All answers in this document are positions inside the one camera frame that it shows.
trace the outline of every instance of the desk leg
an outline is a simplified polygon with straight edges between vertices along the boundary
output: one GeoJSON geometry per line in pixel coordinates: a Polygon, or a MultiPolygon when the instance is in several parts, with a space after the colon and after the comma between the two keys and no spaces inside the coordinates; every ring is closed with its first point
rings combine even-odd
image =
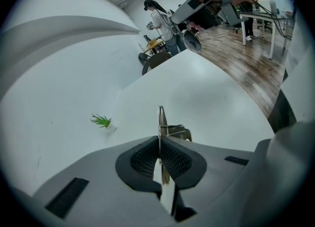
{"type": "Polygon", "coordinates": [[[241,22],[241,25],[242,25],[242,33],[243,33],[243,45],[246,46],[246,39],[245,39],[245,24],[244,24],[244,21],[241,22]]]}
{"type": "Polygon", "coordinates": [[[262,26],[262,28],[261,28],[262,37],[264,37],[265,36],[265,21],[264,20],[261,20],[261,26],[262,26]]]}
{"type": "Polygon", "coordinates": [[[274,53],[275,39],[276,39],[276,24],[273,21],[272,22],[271,48],[270,48],[270,55],[269,55],[269,59],[271,59],[271,60],[272,60],[272,54],[274,53]]]}
{"type": "MultiPolygon", "coordinates": [[[[285,20],[285,36],[287,36],[287,29],[288,29],[288,26],[289,26],[289,20],[285,20]]],[[[285,48],[286,46],[286,41],[287,41],[287,38],[284,38],[284,45],[283,47],[285,48]]]]}

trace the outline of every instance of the white desk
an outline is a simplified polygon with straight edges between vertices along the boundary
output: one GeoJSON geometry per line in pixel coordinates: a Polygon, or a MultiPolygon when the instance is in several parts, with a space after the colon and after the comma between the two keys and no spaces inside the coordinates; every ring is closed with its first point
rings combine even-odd
{"type": "Polygon", "coordinates": [[[157,135],[158,105],[169,125],[190,129],[196,143],[253,151],[273,137],[262,111],[223,70],[189,49],[125,88],[112,116],[117,130],[106,146],[157,135]]]}
{"type": "MultiPolygon", "coordinates": [[[[254,18],[261,20],[261,25],[262,25],[262,37],[265,36],[265,23],[264,21],[269,21],[272,22],[272,38],[271,38],[271,47],[270,47],[270,54],[269,54],[269,59],[272,59],[272,55],[274,53],[274,47],[275,47],[275,39],[276,39],[276,24],[273,21],[273,19],[270,17],[269,14],[267,13],[254,13],[254,12],[241,12],[240,13],[240,18],[254,18]]],[[[285,27],[285,35],[287,35],[287,29],[288,29],[288,18],[287,17],[282,17],[280,15],[277,16],[277,19],[279,21],[287,20],[286,21],[286,27],[285,27]]],[[[243,33],[243,45],[246,46],[246,35],[245,35],[245,24],[244,21],[241,23],[242,24],[242,33],[243,33]]],[[[284,39],[284,45],[283,47],[285,48],[286,46],[286,38],[284,39]]]]}

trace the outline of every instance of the black vent slot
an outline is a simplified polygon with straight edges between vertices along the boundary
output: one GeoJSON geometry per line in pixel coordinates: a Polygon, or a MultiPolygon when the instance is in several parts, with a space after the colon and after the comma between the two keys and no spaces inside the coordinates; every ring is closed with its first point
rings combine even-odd
{"type": "Polygon", "coordinates": [[[64,218],[79,198],[89,181],[82,178],[74,178],[61,190],[56,197],[46,206],[46,209],[57,217],[64,218]]]}
{"type": "Polygon", "coordinates": [[[237,163],[239,165],[244,165],[244,166],[246,166],[247,163],[249,162],[249,160],[238,158],[238,157],[233,157],[233,156],[228,156],[225,158],[225,160],[228,162],[233,162],[233,163],[237,163]]]}
{"type": "Polygon", "coordinates": [[[158,141],[145,146],[130,159],[130,164],[138,173],[153,179],[154,167],[158,159],[158,141]]]}

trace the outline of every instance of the person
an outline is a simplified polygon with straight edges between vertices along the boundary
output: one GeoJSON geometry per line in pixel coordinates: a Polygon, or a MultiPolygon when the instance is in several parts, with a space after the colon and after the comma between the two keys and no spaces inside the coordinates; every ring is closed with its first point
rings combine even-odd
{"type": "MultiPolygon", "coordinates": [[[[245,12],[252,12],[252,3],[248,1],[241,2],[241,7],[245,12]]],[[[252,38],[258,38],[252,31],[253,18],[244,22],[246,40],[252,41],[252,38]]]]}
{"type": "MultiPolygon", "coordinates": [[[[213,7],[218,6],[216,2],[221,0],[214,0],[213,7]]],[[[232,0],[234,5],[240,2],[249,0],[232,0]]],[[[292,40],[288,48],[288,54],[285,60],[285,72],[283,81],[290,76],[298,63],[302,60],[310,61],[314,56],[313,38],[309,28],[305,24],[303,15],[299,10],[295,11],[295,26],[292,34],[292,40]]],[[[288,103],[283,92],[280,90],[273,110],[271,111],[268,121],[274,133],[280,129],[290,126],[296,122],[295,116],[292,112],[290,104],[288,103]]]]}
{"type": "Polygon", "coordinates": [[[145,0],[144,6],[152,11],[151,17],[153,26],[151,29],[160,29],[163,34],[163,39],[166,43],[168,51],[172,56],[178,54],[178,48],[182,52],[186,49],[182,40],[182,36],[178,33],[176,28],[172,25],[167,16],[166,10],[154,0],[145,0]]]}

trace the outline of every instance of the black pants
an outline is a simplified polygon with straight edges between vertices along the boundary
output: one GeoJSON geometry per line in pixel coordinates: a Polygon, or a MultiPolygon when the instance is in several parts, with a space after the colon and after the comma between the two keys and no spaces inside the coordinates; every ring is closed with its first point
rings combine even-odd
{"type": "MultiPolygon", "coordinates": [[[[287,72],[285,71],[283,80],[285,80],[286,78],[287,72]]],[[[274,133],[284,127],[291,126],[296,122],[291,106],[288,103],[282,90],[280,90],[278,94],[275,106],[268,117],[268,122],[271,125],[274,133]]]]}
{"type": "Polygon", "coordinates": [[[247,21],[244,22],[245,25],[245,35],[254,35],[252,32],[252,23],[253,23],[253,18],[249,18],[247,21]]]}

